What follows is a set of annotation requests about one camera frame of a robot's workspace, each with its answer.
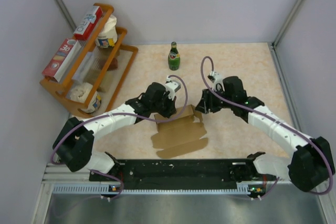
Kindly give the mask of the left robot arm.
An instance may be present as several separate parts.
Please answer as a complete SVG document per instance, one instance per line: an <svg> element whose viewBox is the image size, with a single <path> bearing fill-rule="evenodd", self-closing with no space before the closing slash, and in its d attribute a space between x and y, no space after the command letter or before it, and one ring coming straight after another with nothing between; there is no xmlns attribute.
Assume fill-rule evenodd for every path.
<svg viewBox="0 0 336 224"><path fill-rule="evenodd" d="M154 82L138 97L100 116L85 120L72 117L60 131L53 150L71 172L83 168L97 170L107 180L114 180L119 174L116 159L107 152L93 150L94 142L122 127L148 119L153 113L171 117L176 113L176 92L180 87L177 81Z"/></svg>

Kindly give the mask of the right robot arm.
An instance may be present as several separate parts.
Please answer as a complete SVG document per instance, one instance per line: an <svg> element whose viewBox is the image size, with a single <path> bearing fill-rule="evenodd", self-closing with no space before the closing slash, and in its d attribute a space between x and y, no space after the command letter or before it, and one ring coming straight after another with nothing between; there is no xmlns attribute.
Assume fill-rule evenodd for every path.
<svg viewBox="0 0 336 224"><path fill-rule="evenodd" d="M245 166L248 178L256 180L270 174L309 192L335 174L330 145L325 138L312 138L275 116L261 100L247 95L237 76L223 78L212 71L208 78L213 86L202 91L197 111L208 114L231 109L235 116L268 135L288 155L284 158L258 154Z"/></svg>

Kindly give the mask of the brown cardboard box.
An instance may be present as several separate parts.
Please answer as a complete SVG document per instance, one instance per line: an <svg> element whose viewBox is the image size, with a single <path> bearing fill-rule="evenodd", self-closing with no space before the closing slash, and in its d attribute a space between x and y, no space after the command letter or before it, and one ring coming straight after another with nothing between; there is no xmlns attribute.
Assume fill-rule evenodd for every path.
<svg viewBox="0 0 336 224"><path fill-rule="evenodd" d="M161 159L171 159L204 149L208 145L202 113L187 105L178 119L156 123L152 146Z"/></svg>

